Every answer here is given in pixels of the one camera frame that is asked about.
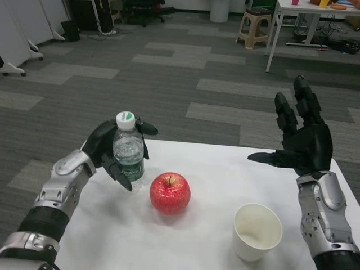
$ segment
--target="white cup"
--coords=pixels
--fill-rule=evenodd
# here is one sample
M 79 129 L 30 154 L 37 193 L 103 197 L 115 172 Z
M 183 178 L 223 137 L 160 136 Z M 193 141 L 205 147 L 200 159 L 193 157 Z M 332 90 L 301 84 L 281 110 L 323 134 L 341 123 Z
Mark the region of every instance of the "white cup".
M 282 226 L 273 211 L 260 204 L 245 204 L 235 214 L 232 243 L 243 260 L 254 262 L 275 248 L 282 237 Z

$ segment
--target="red object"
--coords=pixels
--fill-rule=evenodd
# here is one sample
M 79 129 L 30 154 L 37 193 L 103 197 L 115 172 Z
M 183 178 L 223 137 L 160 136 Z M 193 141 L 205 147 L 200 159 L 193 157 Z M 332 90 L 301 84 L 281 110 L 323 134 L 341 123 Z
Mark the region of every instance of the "red object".
M 176 215 L 188 205 L 191 191 L 186 179 L 178 173 L 163 173 L 150 187 L 152 205 L 162 214 Z

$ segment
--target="plastic bottle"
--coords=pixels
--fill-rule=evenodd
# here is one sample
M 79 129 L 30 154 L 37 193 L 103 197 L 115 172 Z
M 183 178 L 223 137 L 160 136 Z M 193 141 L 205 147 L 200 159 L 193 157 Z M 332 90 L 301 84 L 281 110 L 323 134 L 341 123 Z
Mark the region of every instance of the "plastic bottle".
M 139 180 L 144 174 L 144 144 L 141 134 L 135 128 L 135 116 L 122 111 L 116 116 L 118 130 L 112 148 L 114 156 L 121 163 L 121 170 L 131 182 Z

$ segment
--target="robotic hand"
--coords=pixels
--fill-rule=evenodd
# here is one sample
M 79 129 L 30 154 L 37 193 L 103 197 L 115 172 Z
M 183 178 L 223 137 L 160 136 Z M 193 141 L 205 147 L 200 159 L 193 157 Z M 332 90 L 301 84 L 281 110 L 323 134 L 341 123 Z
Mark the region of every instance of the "robotic hand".
M 136 120 L 142 134 L 156 135 L 151 124 Z M 59 160 L 17 232 L 8 236 L 0 248 L 0 270 L 57 270 L 54 264 L 59 242 L 80 199 L 83 187 L 96 169 L 104 167 L 108 174 L 127 190 L 132 190 L 120 163 L 114 158 L 113 139 L 116 121 L 97 127 L 80 150 Z M 144 141 L 144 158 L 149 152 Z
M 256 153 L 248 159 L 276 167 L 294 168 L 300 176 L 301 232 L 319 270 L 360 269 L 360 251 L 345 217 L 346 200 L 338 178 L 329 172 L 332 140 L 329 127 L 320 116 L 321 107 L 303 76 L 294 82 L 298 121 L 285 96 L 275 97 L 277 124 L 283 131 L 284 150 Z

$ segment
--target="stool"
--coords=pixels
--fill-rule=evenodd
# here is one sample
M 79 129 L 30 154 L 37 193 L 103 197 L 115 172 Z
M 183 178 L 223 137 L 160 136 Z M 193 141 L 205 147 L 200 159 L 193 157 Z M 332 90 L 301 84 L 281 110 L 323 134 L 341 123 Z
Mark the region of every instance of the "stool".
M 245 21 L 250 20 L 250 29 L 249 32 L 243 32 Z M 267 20 L 268 29 L 264 33 L 261 31 L 261 22 Z M 238 33 L 238 38 L 236 43 L 243 39 L 245 41 L 245 48 L 252 49 L 256 42 L 266 42 L 269 38 L 271 28 L 271 10 L 266 8 L 256 7 L 256 8 L 247 8 L 244 16 L 242 17 L 240 30 Z

